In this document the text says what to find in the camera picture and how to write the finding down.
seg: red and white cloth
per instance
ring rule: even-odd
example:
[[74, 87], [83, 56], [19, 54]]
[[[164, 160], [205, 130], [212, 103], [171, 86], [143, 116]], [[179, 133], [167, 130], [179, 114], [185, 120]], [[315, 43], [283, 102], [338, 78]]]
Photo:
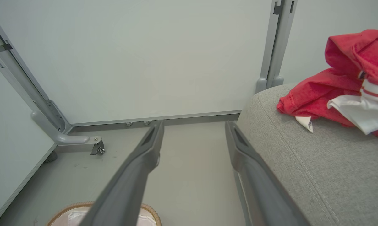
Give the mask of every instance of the red and white cloth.
[[295, 86], [280, 98], [277, 110], [312, 120], [325, 117], [378, 136], [378, 30], [331, 36], [325, 56], [332, 68]]

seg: baseboard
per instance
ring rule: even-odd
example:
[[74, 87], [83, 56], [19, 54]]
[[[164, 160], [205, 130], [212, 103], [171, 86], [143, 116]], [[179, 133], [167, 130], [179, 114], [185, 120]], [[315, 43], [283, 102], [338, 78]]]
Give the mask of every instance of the baseboard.
[[[210, 123], [218, 121], [237, 121], [239, 114], [226, 114], [226, 115], [214, 115], [214, 116], [196, 116], [196, 117], [186, 117], [186, 118], [175, 118], [164, 120], [165, 126], [183, 125], [183, 124], [194, 124], [194, 123]], [[79, 126], [73, 127], [71, 135], [76, 135], [78, 132], [89, 132], [89, 131], [103, 131], [103, 130], [124, 130], [124, 129], [135, 129], [150, 127], [151, 123], [144, 125], [143, 121], [135, 122], [131, 126], [127, 126], [126, 123], [113, 123], [113, 124], [103, 124], [95, 126]]]
[[105, 124], [117, 124], [126, 122], [138, 122], [138, 121], [156, 121], [156, 120], [172, 120], [181, 118], [193, 118], [193, 117], [204, 117], [204, 116], [220, 116], [220, 115], [232, 115], [239, 114], [242, 110], [230, 110], [230, 111], [220, 111], [220, 112], [210, 112], [210, 113], [198, 113], [189, 115], [178, 115], [178, 116], [160, 116], [160, 117], [150, 117], [150, 118], [139, 118], [139, 119], [129, 119], [129, 120], [113, 120], [113, 121], [96, 121], [96, 122], [86, 122], [86, 123], [71, 123], [72, 127], [79, 126], [96, 126]]

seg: wicker basket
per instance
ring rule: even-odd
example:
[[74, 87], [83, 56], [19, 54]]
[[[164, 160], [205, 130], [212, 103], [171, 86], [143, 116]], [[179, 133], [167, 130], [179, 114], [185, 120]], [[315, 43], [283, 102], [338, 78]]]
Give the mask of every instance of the wicker basket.
[[[47, 226], [67, 226], [67, 219], [70, 213], [75, 211], [88, 211], [94, 202], [75, 203], [59, 211], [47, 224]], [[140, 216], [147, 216], [156, 222], [156, 226], [161, 226], [161, 220], [157, 212], [147, 204], [142, 203]]]

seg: clothing tag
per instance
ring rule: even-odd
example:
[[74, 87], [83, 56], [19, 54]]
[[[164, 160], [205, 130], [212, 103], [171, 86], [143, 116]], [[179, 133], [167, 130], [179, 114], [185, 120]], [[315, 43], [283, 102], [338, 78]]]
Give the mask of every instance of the clothing tag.
[[358, 75], [358, 78], [359, 78], [360, 80], [364, 80], [365, 75], [366, 75], [366, 72], [361, 71], [361, 72], [359, 73], [359, 75]]
[[301, 117], [301, 116], [295, 116], [295, 119], [303, 125], [306, 129], [308, 129], [311, 133], [313, 133], [313, 125], [310, 121], [311, 116], [308, 117]]

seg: white label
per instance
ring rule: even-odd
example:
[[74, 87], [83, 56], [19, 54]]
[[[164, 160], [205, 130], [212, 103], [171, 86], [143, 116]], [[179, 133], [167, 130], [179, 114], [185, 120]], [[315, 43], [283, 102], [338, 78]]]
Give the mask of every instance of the white label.
[[308, 129], [311, 133], [313, 133], [313, 125], [311, 122], [311, 116], [308, 117], [300, 117], [300, 116], [295, 116], [295, 119], [306, 129]]

